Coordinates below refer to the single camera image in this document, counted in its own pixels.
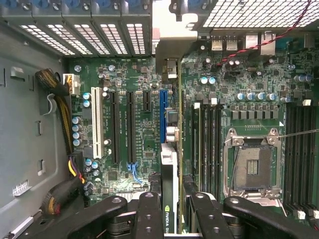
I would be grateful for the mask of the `short black expansion slot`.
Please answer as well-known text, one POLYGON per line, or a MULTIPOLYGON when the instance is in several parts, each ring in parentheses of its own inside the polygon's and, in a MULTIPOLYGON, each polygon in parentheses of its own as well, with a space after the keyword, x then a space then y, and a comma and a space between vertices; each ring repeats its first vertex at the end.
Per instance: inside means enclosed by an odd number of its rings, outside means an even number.
POLYGON ((143 91, 143 110, 146 113, 151 111, 151 93, 150 91, 143 91))

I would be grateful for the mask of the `metal socket cover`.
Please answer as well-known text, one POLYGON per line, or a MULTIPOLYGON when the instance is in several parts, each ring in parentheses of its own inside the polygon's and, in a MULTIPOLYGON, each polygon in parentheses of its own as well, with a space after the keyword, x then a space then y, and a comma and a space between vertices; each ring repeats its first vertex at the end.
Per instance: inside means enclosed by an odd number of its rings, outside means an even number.
POLYGON ((265 193, 261 192, 244 192, 238 195, 241 198, 247 199, 251 202, 260 204, 263 207, 277 207, 281 208, 283 206, 281 201, 281 194, 278 192, 267 191, 265 193))

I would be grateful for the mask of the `CPU socket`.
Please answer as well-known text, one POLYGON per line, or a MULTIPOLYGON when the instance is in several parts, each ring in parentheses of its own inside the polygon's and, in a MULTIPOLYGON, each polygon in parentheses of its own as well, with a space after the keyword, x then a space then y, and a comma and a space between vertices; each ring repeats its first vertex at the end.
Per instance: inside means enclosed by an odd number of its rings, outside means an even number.
POLYGON ((279 128, 266 133, 239 134, 230 128, 222 150, 223 193, 225 197, 244 192, 282 193, 283 146, 279 128))

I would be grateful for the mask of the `green motherboard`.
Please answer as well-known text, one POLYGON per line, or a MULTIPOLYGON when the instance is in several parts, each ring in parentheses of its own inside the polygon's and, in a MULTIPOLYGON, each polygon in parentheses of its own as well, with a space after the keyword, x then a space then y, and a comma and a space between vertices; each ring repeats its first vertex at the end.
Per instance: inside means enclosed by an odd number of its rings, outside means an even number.
MULTIPOLYGON (((208 118, 209 107, 221 106, 221 159, 220 200, 223 193, 222 150, 230 128, 239 134, 266 133, 273 127, 286 134, 287 104, 293 104, 292 113, 296 132, 296 107, 301 107, 302 131, 305 131, 305 107, 312 107, 315 129, 315 107, 319 106, 319 49, 303 47, 297 38, 282 39, 276 43, 272 56, 241 54, 223 65, 218 61, 225 54, 216 47, 221 39, 193 46, 181 60, 182 89, 182 177, 193 176, 198 191, 201 189, 201 110, 207 106, 206 150, 207 189, 209 193, 208 118)), ((80 84, 80 94, 71 100, 73 147, 76 160, 84 172, 85 205, 91 206, 111 195, 130 200, 135 192, 150 189, 149 176, 161 175, 160 164, 160 107, 159 91, 163 88, 161 77, 155 72, 154 58, 88 58, 74 59, 69 63, 70 73, 65 79, 75 78, 80 84), (91 87, 102 89, 104 156, 93 158, 91 87), (112 162, 112 126, 110 93, 119 95, 120 163, 112 162), (136 162, 128 163, 127 91, 135 93, 136 162), (151 93, 151 111, 143 110, 143 91, 151 93)), ((314 178, 315 136, 312 134, 314 178)), ((292 136, 292 211, 285 208, 285 148, 286 138, 281 138, 282 155, 282 209, 286 216, 305 221, 319 220, 319 211, 311 204, 309 215, 303 206, 304 135, 300 150, 300 207, 297 211, 295 194, 296 136, 292 136)), ((215 145, 214 145, 214 194, 215 145)))

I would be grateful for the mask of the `black RAM slot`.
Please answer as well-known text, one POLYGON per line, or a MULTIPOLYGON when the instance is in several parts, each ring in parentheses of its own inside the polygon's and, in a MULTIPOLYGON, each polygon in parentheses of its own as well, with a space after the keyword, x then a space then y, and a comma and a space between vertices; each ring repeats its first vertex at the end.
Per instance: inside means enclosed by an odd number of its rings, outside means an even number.
MULTIPOLYGON (((292 120, 293 104, 287 104, 287 112, 286 112, 286 134, 291 134, 294 131, 294 125, 292 120)), ((290 136, 286 137, 285 140, 286 148, 285 148, 285 195, 284 195, 284 204, 285 208, 291 212, 292 204, 291 204, 291 184, 292 184, 292 140, 290 136)))
POLYGON ((206 120, 207 120, 207 106, 203 106, 201 110, 201 170, 202 170, 202 176, 201 176, 201 189, 202 191, 206 191, 207 189, 207 170, 206 170, 206 164, 207 164, 207 150, 206 150, 206 120))
MULTIPOLYGON (((305 107, 305 131, 313 129, 314 123, 313 123, 313 108, 312 107, 305 107)), ((304 182, 303 182, 303 206, 306 211, 306 213, 309 215, 309 211, 311 209, 312 204, 312 141, 313 136, 312 133, 306 133, 303 138, 303 147, 304 147, 304 182)))
POLYGON ((319 211, 319 106, 315 107, 315 150, 314 150, 314 178, 313 178, 313 204, 319 211))
MULTIPOLYGON (((302 131, 302 116, 301 116, 301 107, 296 107, 296 132, 302 131)), ((300 187, 300 150, 301 150, 301 135, 298 134, 296 136, 296 178, 295 178, 295 186, 296 186, 296 194, 295 194, 295 201, 296 201, 296 208, 297 211, 301 210, 300 207, 300 193, 299 193, 299 187, 300 187)))
POLYGON ((215 193, 220 200, 220 159, 221 159, 221 106, 215 108, 215 193))
POLYGON ((208 150, 209 150, 209 193, 214 194, 214 108, 209 107, 208 150))

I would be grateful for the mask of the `long black expansion slot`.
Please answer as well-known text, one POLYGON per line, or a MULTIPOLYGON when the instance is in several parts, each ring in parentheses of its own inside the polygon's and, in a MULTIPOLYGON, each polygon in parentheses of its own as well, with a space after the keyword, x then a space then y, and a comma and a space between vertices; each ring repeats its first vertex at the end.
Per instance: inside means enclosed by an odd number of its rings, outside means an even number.
POLYGON ((127 137, 128 163, 136 162, 136 120, 135 120, 135 93, 127 91, 127 137))
POLYGON ((117 91, 110 93, 110 110, 111 110, 111 126, 112 126, 112 153, 114 164, 120 163, 120 120, 119 120, 119 95, 117 91))

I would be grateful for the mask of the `perforated metal slot cover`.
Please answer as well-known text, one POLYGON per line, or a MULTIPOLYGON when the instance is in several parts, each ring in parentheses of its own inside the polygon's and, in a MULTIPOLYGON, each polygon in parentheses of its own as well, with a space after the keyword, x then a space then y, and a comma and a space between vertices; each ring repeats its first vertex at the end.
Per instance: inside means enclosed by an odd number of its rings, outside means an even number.
POLYGON ((48 35, 42 29, 38 28, 36 25, 20 25, 24 31, 28 34, 31 34, 33 37, 40 40, 42 43, 52 47, 53 49, 57 50, 58 52, 62 53, 65 56, 74 56, 76 55, 70 48, 64 46, 59 41, 55 40, 52 36, 48 35))
POLYGON ((61 24, 48 24, 47 27, 53 31, 60 39, 68 43, 70 46, 75 48, 82 55, 93 55, 91 50, 89 50, 73 33, 66 29, 61 24))
POLYGON ((125 34, 131 56, 142 57, 151 54, 150 29, 146 23, 125 23, 125 34))
POLYGON ((106 44, 98 37, 98 33, 88 24, 75 24, 75 29, 84 37, 84 39, 92 45, 99 55, 111 55, 112 52, 106 44))
POLYGON ((99 28, 113 55, 133 57, 133 52, 130 49, 129 41, 126 39, 124 27, 120 20, 99 23, 99 28))

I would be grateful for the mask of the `blue expansion slot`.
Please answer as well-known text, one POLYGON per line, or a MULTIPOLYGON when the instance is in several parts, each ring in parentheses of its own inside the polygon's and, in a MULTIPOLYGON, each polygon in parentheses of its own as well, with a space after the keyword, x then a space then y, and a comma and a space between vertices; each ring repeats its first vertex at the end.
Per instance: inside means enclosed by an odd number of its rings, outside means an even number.
POLYGON ((165 111, 168 106, 168 91, 159 91, 159 125, 160 125, 160 142, 165 142, 166 135, 166 118, 165 111))

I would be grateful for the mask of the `open grey PC case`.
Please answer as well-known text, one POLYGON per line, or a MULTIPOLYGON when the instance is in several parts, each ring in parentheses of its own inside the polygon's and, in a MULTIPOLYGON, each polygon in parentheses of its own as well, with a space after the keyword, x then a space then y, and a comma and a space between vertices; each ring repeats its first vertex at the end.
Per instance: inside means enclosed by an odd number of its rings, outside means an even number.
MULTIPOLYGON (((56 239, 56 225, 88 208, 84 172, 73 147, 71 100, 80 94, 69 63, 88 58, 154 58, 164 17, 198 16, 197 40, 221 39, 223 65, 241 54, 272 56, 276 43, 297 38, 319 49, 319 0, 0 0, 0 239, 56 239), (75 29, 88 24, 106 44, 99 23, 146 23, 151 54, 99 55, 75 29), (76 55, 65 56, 28 34, 36 25, 76 55), (61 24, 93 55, 82 55, 51 31, 61 24)), ((185 223, 183 177, 179 233, 163 239, 201 239, 185 223)))

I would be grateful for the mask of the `thin metal locking lever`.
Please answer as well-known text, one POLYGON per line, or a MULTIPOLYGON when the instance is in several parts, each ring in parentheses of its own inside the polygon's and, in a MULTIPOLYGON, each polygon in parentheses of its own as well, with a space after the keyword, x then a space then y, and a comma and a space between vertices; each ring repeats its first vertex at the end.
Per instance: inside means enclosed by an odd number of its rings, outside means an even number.
POLYGON ((319 128, 318 129, 301 131, 301 132, 289 133, 289 134, 285 134, 285 135, 278 135, 278 136, 274 136, 274 138, 285 138, 285 137, 292 137, 292 136, 311 134, 311 133, 317 133, 317 132, 319 132, 319 128))

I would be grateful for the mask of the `white expansion slot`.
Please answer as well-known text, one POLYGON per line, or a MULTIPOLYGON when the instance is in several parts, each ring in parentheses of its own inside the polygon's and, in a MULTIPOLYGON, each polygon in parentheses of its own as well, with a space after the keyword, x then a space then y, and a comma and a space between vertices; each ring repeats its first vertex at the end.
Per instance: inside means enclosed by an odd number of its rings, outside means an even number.
POLYGON ((104 156, 102 141, 103 134, 103 96, 102 89, 91 87, 91 109, 92 109, 92 138, 93 158, 101 159, 104 156))

